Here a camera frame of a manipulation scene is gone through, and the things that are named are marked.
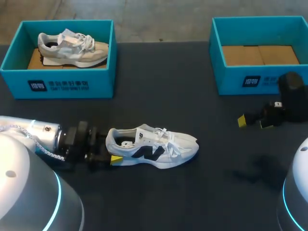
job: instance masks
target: n logo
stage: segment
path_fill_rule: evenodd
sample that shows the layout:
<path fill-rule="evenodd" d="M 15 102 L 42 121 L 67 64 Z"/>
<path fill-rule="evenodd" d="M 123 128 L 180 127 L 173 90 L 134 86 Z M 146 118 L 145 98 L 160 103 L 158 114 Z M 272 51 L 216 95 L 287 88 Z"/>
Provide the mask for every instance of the n logo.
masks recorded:
<path fill-rule="evenodd" d="M 164 152 L 165 150 L 161 146 L 154 153 L 152 146 L 143 146 L 131 157 L 140 158 L 144 156 L 144 159 L 156 161 Z"/>

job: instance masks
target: shoelace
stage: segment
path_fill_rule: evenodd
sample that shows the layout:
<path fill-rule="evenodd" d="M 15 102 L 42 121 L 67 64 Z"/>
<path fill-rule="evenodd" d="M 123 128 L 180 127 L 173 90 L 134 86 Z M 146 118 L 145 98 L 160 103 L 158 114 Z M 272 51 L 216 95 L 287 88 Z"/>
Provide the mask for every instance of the shoelace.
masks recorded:
<path fill-rule="evenodd" d="M 81 41 L 80 44 L 73 45 L 73 47 L 81 46 L 81 53 L 83 50 L 94 50 L 94 39 L 90 35 L 84 35 L 77 33 L 76 34 L 79 38 L 78 41 Z"/>
<path fill-rule="evenodd" d="M 174 135 L 167 131 L 166 128 L 155 128 L 158 131 L 155 131 L 154 134 L 158 135 L 158 141 L 163 137 L 167 136 L 168 141 L 162 145 L 161 143 L 154 143 L 155 148 L 162 146 L 171 157 L 177 157 L 181 155 L 181 150 L 186 150 L 185 148 L 180 147 L 177 143 L 174 142 Z"/>

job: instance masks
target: blue box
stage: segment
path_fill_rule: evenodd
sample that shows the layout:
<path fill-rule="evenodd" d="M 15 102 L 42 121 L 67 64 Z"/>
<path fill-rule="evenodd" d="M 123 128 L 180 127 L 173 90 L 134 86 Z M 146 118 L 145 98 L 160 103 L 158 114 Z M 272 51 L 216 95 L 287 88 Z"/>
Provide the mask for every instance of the blue box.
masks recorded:
<path fill-rule="evenodd" d="M 227 66 L 222 46 L 290 45 L 300 65 Z M 302 16 L 213 18 L 210 58 L 219 95 L 278 94 L 268 79 L 295 71 L 308 84 L 308 26 Z"/>
<path fill-rule="evenodd" d="M 27 70 L 33 50 L 38 47 L 39 33 L 58 35 L 66 28 L 108 43 L 106 68 Z M 112 20 L 23 21 L 1 66 L 1 74 L 15 99 L 112 98 L 115 71 L 116 36 Z M 71 85 L 54 85 L 62 82 Z M 33 91 L 31 83 L 40 83 L 41 89 Z"/>

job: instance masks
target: shoe sole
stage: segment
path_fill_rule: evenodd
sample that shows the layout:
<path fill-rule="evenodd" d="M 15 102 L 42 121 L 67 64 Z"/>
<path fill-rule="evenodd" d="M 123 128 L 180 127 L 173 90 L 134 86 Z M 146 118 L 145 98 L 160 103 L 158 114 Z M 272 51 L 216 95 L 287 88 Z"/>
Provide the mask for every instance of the shoe sole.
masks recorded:
<path fill-rule="evenodd" d="M 43 58 L 43 64 L 46 66 L 62 66 L 62 65 L 74 65 L 79 68 L 86 68 L 86 67 L 92 67 L 95 66 L 99 63 L 102 63 L 103 61 L 106 60 L 107 57 L 96 60 L 94 62 L 88 62 L 88 63 L 83 63 L 83 62 L 77 62 L 74 60 L 70 59 L 58 59 L 58 58 Z"/>
<path fill-rule="evenodd" d="M 114 163 L 114 164 L 112 164 L 112 166 L 131 166 L 131 165 L 137 165 L 137 164 L 150 164 L 150 165 L 153 165 L 153 166 L 155 166 L 156 168 L 159 168 L 159 169 L 167 169 L 167 168 L 172 168 L 172 167 L 182 165 L 182 164 L 188 162 L 190 159 L 192 159 L 195 155 L 196 155 L 196 153 L 194 155 L 190 156 L 189 158 L 187 158 L 187 159 L 185 159 L 181 162 L 176 162 L 176 163 L 159 163 L 159 162 L 144 159 L 144 158 L 123 157 L 123 161 Z"/>

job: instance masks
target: shoe box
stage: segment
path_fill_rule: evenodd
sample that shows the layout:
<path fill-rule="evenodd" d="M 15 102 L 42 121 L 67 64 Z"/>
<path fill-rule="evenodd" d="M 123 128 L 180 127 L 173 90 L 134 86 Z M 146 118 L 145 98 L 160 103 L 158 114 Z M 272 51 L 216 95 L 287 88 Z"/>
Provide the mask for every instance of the shoe box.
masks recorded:
<path fill-rule="evenodd" d="M 39 33 L 58 35 L 66 28 L 108 43 L 107 60 L 93 68 L 44 66 Z M 15 99 L 112 98 L 116 53 L 112 20 L 22 21 L 2 62 L 1 75 Z"/>
<path fill-rule="evenodd" d="M 290 71 L 308 84 L 301 16 L 213 18 L 209 53 L 220 95 L 278 94 L 278 78 Z"/>

